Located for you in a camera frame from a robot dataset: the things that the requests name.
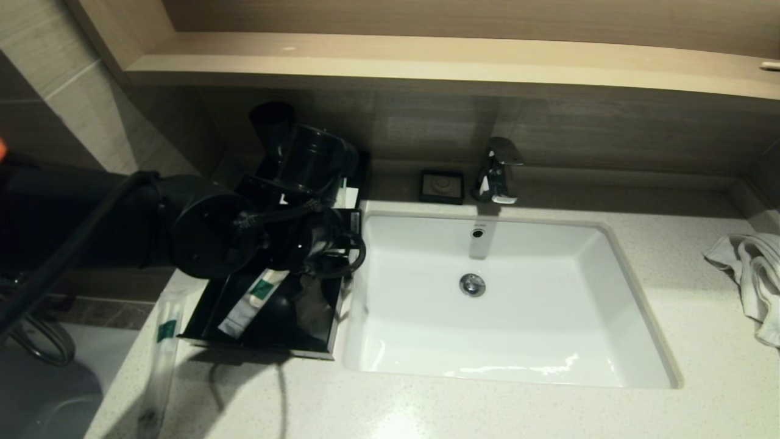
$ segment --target white quartz countertop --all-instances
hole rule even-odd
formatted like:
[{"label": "white quartz countertop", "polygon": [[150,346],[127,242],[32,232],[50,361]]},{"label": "white quartz countertop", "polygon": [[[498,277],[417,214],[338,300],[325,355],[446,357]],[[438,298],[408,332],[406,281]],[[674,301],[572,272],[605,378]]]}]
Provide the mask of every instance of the white quartz countertop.
[{"label": "white quartz countertop", "polygon": [[[352,371],[341,362],[343,326],[349,324],[345,319],[333,362],[295,358],[268,366],[214,366],[192,359],[203,355],[202,348],[179,342],[161,437],[777,438],[778,352],[753,338],[756,324],[742,314],[736,285],[702,257],[724,234],[753,232],[736,208],[725,197],[706,192],[595,188],[584,198],[567,193],[564,198],[570,202],[562,203],[574,207],[559,209],[545,207],[550,203],[544,194],[535,193],[530,202],[534,207],[503,209],[501,217],[599,223],[611,229],[639,281],[681,388],[578,387]],[[475,207],[468,205],[381,201],[369,202],[367,212],[476,215]],[[186,317],[205,284],[179,272],[168,284],[193,292]],[[347,309],[349,299],[342,311]],[[155,313],[106,394],[87,438],[136,436]]]}]

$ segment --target sink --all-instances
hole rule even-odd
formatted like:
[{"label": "sink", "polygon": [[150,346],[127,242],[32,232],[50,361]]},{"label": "sink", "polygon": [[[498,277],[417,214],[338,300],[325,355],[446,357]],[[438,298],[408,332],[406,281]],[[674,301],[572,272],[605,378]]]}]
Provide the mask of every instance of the sink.
[{"label": "sink", "polygon": [[[610,387],[677,383],[600,227],[372,215],[347,368]],[[460,279],[475,274],[484,293]]]}]

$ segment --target faucet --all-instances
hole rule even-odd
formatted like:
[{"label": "faucet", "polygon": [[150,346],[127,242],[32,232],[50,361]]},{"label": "faucet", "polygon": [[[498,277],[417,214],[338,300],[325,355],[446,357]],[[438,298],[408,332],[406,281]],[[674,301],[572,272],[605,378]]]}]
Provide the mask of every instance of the faucet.
[{"label": "faucet", "polygon": [[477,202],[514,204],[517,195],[514,191],[511,166],[524,163],[523,156],[512,141],[505,137],[491,137],[487,141],[482,167],[471,195]]}]

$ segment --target black soap dish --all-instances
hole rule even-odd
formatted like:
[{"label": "black soap dish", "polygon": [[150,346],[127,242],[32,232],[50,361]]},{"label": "black soap dish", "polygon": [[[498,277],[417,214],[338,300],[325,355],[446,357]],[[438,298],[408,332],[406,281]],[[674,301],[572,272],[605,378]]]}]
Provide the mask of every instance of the black soap dish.
[{"label": "black soap dish", "polygon": [[425,203],[463,204],[463,174],[423,170],[420,176],[420,201]]}]

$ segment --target white towel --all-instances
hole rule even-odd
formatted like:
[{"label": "white towel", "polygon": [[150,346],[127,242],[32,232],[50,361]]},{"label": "white towel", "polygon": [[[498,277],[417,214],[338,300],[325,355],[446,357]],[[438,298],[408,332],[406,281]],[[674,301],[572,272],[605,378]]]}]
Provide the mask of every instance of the white towel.
[{"label": "white towel", "polygon": [[780,348],[780,236],[722,237],[704,258],[739,285],[745,315],[762,322],[758,341]]}]

